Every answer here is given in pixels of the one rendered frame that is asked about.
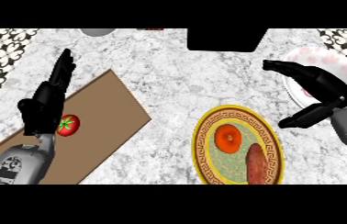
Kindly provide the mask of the reddish brown sweet potato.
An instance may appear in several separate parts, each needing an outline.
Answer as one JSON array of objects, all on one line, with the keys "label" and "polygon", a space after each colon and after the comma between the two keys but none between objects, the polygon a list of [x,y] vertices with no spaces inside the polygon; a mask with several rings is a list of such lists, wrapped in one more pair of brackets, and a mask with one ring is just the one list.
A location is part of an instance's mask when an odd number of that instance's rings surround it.
[{"label": "reddish brown sweet potato", "polygon": [[261,147],[254,143],[247,152],[247,181],[251,185],[264,184],[267,176],[267,160]]}]

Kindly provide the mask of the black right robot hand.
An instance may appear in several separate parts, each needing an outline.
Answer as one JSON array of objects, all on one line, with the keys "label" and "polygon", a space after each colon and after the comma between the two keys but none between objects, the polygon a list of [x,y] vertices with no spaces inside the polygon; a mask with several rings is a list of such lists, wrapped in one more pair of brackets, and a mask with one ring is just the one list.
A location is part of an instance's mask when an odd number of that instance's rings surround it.
[{"label": "black right robot hand", "polygon": [[284,118],[281,129],[307,129],[334,115],[334,109],[347,107],[347,83],[325,69],[297,62],[263,61],[263,69],[289,77],[306,89],[319,103],[307,106],[291,117]]}]

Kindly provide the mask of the red tomato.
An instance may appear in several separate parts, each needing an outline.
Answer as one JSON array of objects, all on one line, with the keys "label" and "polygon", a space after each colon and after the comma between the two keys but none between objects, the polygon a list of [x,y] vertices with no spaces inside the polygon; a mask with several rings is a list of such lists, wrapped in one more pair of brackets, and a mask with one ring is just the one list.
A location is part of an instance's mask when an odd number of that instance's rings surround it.
[{"label": "red tomato", "polygon": [[80,119],[75,115],[65,115],[61,118],[58,125],[58,135],[62,137],[69,137],[75,134],[80,128]]}]

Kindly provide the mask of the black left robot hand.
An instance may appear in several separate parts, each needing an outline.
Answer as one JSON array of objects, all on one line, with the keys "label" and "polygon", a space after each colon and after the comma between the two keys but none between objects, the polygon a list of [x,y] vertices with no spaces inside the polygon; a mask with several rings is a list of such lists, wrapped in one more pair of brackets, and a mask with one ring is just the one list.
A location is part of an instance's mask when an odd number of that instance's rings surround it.
[{"label": "black left robot hand", "polygon": [[71,50],[65,49],[59,55],[49,80],[41,82],[33,97],[22,99],[18,103],[27,136],[56,132],[74,69]]}]

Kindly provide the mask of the grey round object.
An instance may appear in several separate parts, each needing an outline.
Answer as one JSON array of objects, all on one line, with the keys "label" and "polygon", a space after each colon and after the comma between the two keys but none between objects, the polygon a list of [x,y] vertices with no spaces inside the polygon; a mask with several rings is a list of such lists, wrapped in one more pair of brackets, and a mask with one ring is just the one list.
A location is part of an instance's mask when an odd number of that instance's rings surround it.
[{"label": "grey round object", "polygon": [[90,37],[102,37],[114,31],[114,28],[83,28],[81,32]]}]

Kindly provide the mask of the brown cutting board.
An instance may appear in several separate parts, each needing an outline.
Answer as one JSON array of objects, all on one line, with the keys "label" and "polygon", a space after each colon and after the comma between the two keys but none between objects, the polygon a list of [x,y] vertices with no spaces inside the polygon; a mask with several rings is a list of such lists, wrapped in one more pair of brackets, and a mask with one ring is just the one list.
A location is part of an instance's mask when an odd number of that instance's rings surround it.
[{"label": "brown cutting board", "polygon": [[78,184],[151,120],[111,70],[67,98],[64,114],[77,115],[80,128],[69,137],[56,135],[41,185]]}]

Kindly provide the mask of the black appliance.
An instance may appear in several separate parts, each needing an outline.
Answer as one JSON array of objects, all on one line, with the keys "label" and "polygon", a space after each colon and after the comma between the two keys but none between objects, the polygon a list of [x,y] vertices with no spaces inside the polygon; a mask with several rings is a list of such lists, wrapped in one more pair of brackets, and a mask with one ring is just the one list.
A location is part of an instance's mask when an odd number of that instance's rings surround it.
[{"label": "black appliance", "polygon": [[266,31],[264,28],[189,28],[188,49],[253,52]]}]

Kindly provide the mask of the yellow patterned plate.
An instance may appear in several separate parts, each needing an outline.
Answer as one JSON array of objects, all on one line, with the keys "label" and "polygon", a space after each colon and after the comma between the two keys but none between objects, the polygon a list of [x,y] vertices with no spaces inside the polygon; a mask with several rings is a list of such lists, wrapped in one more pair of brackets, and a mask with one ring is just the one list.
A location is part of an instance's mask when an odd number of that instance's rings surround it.
[{"label": "yellow patterned plate", "polygon": [[[233,125],[241,132],[239,150],[229,154],[219,150],[214,133],[220,125]],[[192,161],[198,176],[205,184],[247,185],[247,152],[251,145],[261,147],[267,160],[266,184],[281,184],[285,158],[279,139],[270,124],[247,107],[222,105],[201,117],[192,134]]]}]

